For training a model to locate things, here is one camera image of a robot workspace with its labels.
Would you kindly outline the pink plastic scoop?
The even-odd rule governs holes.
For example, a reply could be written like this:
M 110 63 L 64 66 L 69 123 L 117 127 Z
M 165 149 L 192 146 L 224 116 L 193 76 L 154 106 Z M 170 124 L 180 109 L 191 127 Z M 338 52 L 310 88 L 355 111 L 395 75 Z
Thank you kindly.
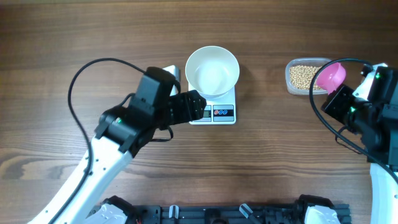
M 337 90 L 337 88 L 344 82 L 345 78 L 346 70 L 339 62 L 337 62 L 322 70 L 315 83 L 322 90 L 331 94 Z

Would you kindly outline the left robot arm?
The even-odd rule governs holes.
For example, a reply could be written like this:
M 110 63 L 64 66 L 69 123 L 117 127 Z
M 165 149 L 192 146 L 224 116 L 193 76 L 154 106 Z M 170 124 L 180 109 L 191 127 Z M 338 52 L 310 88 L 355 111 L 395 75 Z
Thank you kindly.
M 149 67 L 136 92 L 106 110 L 82 160 L 49 204 L 32 223 L 82 223 L 112 180 L 154 142 L 155 130 L 201 119 L 206 100 L 196 90 L 171 94 L 180 88 L 170 72 Z

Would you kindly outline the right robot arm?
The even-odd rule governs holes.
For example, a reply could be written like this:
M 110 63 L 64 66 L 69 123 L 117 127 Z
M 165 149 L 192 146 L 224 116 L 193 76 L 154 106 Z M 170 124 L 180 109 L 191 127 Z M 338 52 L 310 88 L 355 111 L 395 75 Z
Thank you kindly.
M 364 80 L 352 89 L 328 82 L 322 111 L 361 136 L 369 154 L 371 223 L 397 223 L 397 69 L 380 63 L 364 67 Z

